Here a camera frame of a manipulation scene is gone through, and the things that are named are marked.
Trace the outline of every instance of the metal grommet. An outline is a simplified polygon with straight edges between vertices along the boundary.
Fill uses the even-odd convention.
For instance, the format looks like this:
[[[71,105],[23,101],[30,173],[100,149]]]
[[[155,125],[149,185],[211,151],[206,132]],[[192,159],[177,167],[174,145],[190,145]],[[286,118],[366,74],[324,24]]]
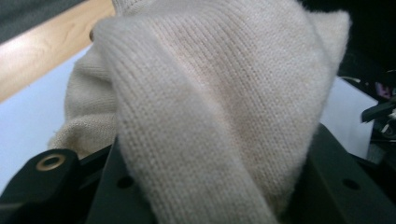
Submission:
[[[44,157],[40,162],[38,162],[35,168],[38,171],[53,170],[62,165],[65,160],[66,157],[62,154],[50,154]]]

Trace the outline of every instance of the beige knit fabric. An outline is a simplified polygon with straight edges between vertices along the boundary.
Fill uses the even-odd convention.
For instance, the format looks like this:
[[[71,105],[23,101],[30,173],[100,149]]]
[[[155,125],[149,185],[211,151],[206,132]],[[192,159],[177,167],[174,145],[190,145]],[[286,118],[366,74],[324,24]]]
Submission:
[[[277,223],[344,55],[348,15],[291,0],[114,5],[119,16],[96,25],[75,67],[50,146],[85,156],[117,133],[160,223]]]

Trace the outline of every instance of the white paper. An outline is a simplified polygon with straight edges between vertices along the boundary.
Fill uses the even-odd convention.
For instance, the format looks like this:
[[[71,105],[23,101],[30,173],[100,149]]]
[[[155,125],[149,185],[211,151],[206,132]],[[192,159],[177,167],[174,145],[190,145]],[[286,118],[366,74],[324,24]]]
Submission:
[[[0,192],[64,123],[64,97],[74,63],[88,48],[0,104]]]
[[[366,159],[373,122],[361,123],[361,112],[376,104],[375,99],[337,77],[320,122],[346,151]]]

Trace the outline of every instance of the wooden desk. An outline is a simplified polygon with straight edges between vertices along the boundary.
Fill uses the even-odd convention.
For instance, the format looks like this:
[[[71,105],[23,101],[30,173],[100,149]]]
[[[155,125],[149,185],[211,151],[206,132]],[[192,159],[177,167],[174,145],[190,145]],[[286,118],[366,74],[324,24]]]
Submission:
[[[92,27],[114,13],[111,0],[89,0],[0,45],[0,103],[89,46]]]

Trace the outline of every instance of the screw hole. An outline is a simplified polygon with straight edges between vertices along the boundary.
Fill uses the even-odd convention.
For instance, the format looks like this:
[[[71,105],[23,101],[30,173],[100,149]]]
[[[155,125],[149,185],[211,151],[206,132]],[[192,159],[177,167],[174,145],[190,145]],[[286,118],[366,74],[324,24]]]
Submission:
[[[343,184],[349,189],[358,190],[361,188],[361,186],[359,186],[358,183],[356,183],[355,181],[353,181],[351,179],[344,179]]]
[[[49,159],[47,159],[47,160],[45,160],[43,162],[43,165],[51,166],[51,165],[56,164],[57,162],[59,162],[59,160],[60,160],[59,157],[49,158]]]
[[[134,181],[130,176],[125,176],[117,182],[117,187],[119,187],[119,189],[127,189],[131,187],[133,183]]]

